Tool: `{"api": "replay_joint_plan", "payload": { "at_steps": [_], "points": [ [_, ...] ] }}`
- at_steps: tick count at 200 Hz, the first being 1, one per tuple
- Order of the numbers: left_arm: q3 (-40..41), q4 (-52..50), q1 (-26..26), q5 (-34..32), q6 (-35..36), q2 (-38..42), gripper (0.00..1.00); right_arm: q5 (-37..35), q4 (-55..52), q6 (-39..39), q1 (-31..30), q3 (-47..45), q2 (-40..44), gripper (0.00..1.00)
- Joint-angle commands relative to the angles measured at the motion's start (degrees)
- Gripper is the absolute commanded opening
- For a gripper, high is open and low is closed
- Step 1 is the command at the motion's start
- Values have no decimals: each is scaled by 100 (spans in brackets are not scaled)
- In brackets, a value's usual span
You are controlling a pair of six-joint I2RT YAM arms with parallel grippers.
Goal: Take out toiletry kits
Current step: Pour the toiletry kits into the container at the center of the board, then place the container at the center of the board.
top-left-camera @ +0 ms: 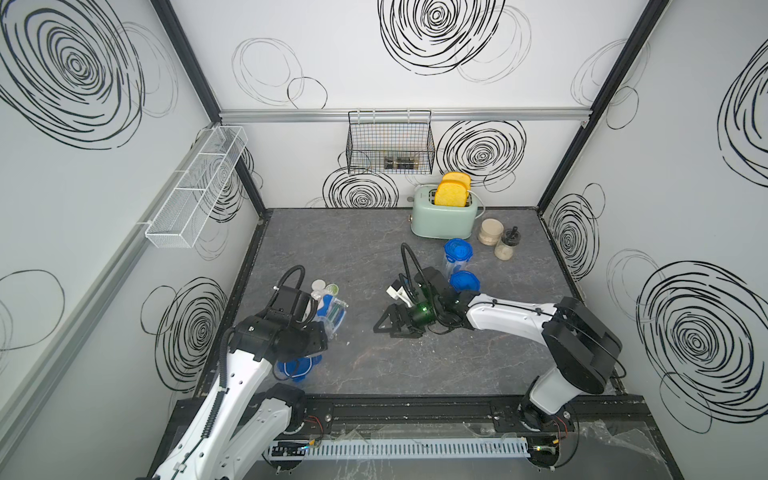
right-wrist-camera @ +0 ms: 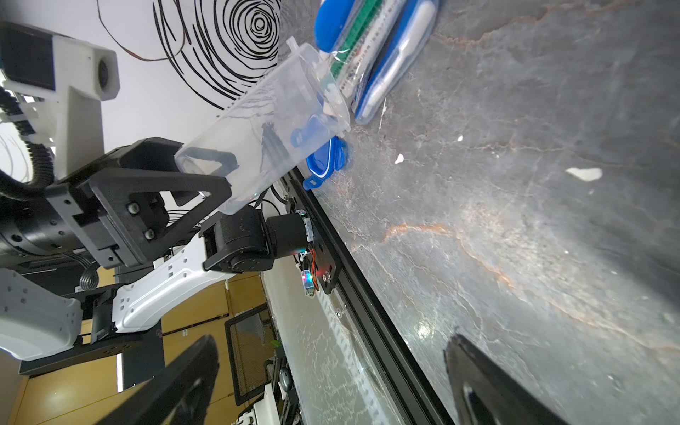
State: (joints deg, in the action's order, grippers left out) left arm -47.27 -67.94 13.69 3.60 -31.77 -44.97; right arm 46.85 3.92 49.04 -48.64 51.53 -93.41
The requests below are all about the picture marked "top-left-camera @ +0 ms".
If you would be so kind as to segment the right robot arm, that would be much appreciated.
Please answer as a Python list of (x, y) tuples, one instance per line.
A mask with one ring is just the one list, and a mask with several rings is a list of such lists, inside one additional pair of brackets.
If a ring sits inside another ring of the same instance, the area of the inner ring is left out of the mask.
[(458, 291), (429, 267), (413, 279), (401, 274), (387, 289), (394, 299), (373, 331), (392, 338), (419, 338), (434, 324), (495, 331), (545, 346), (554, 366), (528, 388), (518, 412), (531, 428), (557, 416), (575, 397), (600, 395), (618, 363), (622, 343), (581, 301), (504, 300), (474, 290)]

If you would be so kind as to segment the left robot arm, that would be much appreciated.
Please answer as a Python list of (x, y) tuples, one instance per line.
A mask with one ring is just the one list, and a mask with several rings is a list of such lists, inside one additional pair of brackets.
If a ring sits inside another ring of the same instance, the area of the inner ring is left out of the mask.
[(189, 427), (152, 473), (154, 479), (241, 479), (286, 431), (304, 422), (305, 395), (290, 385), (261, 392), (277, 363), (315, 356), (328, 347), (324, 326), (315, 321), (317, 301), (289, 268), (273, 288), (267, 305), (227, 330), (219, 347), (213, 391)]

